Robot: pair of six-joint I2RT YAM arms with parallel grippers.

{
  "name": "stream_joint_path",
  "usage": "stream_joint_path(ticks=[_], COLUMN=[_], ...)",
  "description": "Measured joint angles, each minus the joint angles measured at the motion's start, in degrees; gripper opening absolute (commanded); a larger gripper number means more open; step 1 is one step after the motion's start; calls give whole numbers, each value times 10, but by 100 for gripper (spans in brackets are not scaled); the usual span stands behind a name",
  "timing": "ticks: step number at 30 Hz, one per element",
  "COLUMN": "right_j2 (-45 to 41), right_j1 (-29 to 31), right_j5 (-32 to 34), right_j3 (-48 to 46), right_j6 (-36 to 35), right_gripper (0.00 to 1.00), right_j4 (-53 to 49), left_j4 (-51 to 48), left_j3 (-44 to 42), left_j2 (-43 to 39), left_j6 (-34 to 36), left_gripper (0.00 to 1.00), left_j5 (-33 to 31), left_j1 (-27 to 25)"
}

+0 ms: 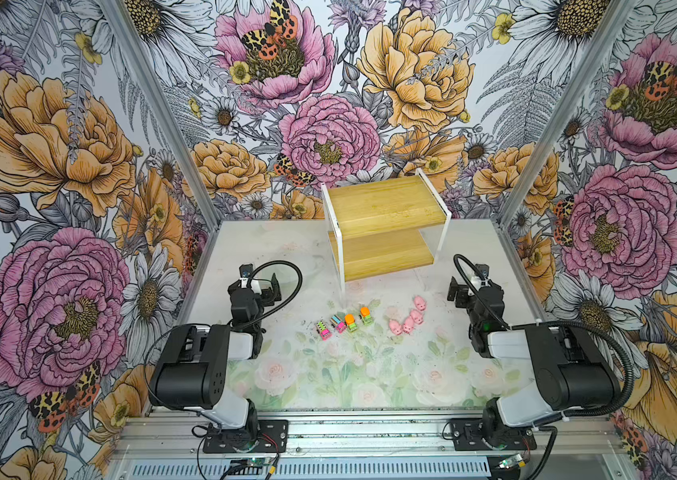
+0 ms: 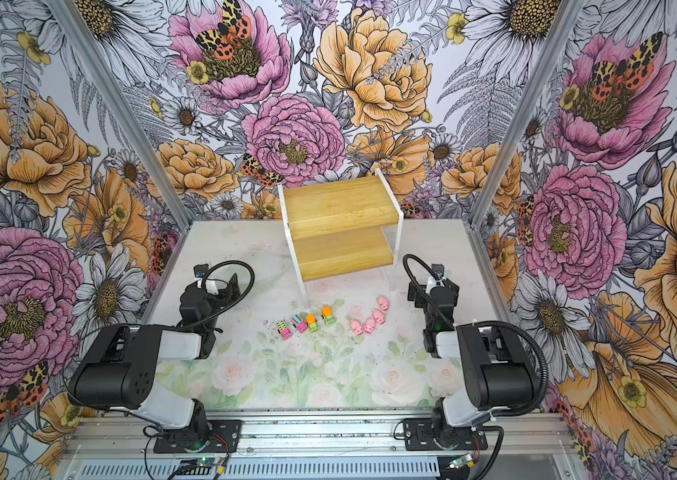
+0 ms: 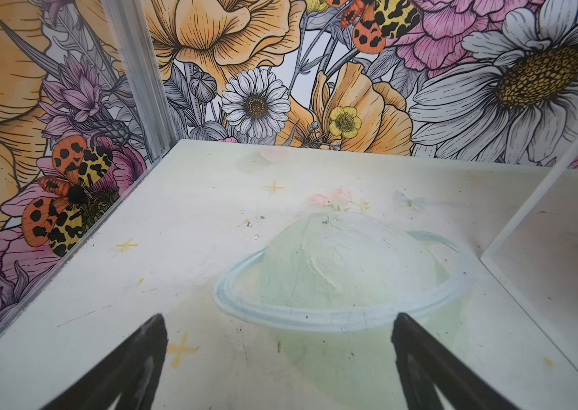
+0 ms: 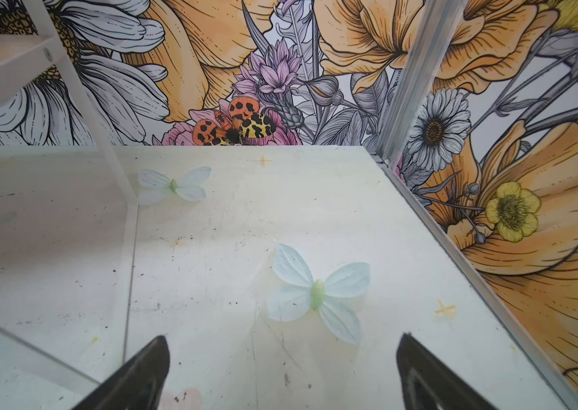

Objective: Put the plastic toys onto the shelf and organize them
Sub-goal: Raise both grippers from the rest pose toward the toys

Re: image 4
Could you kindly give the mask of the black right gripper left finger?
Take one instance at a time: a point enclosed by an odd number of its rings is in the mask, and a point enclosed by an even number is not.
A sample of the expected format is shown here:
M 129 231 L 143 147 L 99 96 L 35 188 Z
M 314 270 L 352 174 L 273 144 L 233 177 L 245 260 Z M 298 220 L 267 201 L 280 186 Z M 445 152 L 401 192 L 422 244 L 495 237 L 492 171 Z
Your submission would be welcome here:
M 165 336 L 157 336 L 73 410 L 157 409 L 169 374 Z

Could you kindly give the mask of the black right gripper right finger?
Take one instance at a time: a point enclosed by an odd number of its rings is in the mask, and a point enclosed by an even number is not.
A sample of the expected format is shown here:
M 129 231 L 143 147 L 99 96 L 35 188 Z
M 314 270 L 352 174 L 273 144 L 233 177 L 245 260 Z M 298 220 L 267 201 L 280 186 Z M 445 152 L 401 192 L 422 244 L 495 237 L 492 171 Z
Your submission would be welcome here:
M 408 410 L 496 409 L 410 333 L 400 339 L 396 362 Z

